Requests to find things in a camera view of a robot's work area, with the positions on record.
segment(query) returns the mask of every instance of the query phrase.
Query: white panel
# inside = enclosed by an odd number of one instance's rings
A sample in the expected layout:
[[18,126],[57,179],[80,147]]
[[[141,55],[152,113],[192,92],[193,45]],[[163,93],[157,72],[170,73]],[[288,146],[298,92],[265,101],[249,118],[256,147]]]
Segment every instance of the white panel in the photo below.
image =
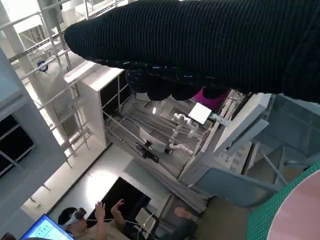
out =
[[226,154],[229,156],[235,154],[243,145],[251,141],[255,136],[257,136],[263,129],[269,125],[266,120],[260,119],[255,125],[253,125],[246,133],[232,144],[228,149]]
[[271,94],[255,94],[224,129],[213,154],[218,155],[235,140],[268,107]]
[[88,121],[89,129],[106,148],[107,142],[100,94],[81,81],[78,82],[77,86],[81,98],[85,101],[83,113],[86,121]]

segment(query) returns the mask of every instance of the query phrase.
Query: monitor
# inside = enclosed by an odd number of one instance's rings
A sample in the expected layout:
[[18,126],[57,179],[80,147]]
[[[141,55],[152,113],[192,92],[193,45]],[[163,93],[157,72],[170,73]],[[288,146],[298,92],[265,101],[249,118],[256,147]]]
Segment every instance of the monitor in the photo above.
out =
[[28,238],[73,240],[68,233],[45,214],[42,215],[20,239],[23,240]]
[[188,116],[203,125],[205,124],[210,114],[211,114],[211,109],[197,102],[193,107],[193,109],[191,110],[191,112],[188,114]]

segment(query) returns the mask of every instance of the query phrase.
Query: pink round object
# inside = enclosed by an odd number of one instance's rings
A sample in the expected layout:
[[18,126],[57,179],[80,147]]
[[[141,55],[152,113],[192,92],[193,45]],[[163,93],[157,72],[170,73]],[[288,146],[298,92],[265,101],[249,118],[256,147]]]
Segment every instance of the pink round object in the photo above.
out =
[[273,218],[267,240],[320,240],[320,170],[289,193]]

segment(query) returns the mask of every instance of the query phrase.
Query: white cabinet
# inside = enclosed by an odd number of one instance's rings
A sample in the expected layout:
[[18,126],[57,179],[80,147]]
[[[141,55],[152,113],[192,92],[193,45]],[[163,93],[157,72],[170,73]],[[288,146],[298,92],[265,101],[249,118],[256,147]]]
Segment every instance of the white cabinet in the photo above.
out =
[[106,147],[110,141],[105,135],[107,116],[103,111],[112,115],[130,97],[125,72],[123,69],[99,65],[96,71],[83,77],[77,86],[85,102],[83,112],[89,129]]

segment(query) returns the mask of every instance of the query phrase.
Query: black screen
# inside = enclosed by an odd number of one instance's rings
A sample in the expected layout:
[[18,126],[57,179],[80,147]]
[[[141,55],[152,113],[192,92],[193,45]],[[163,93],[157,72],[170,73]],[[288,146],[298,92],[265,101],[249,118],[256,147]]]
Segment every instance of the black screen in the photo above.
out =
[[[134,220],[140,209],[146,207],[151,200],[147,195],[119,177],[102,199],[102,202],[105,203],[105,219],[113,218],[111,208],[120,199],[124,199],[124,205],[120,206],[119,211],[123,218],[129,221]],[[90,214],[88,219],[95,219],[94,211]],[[96,223],[88,222],[88,224],[92,226]]]

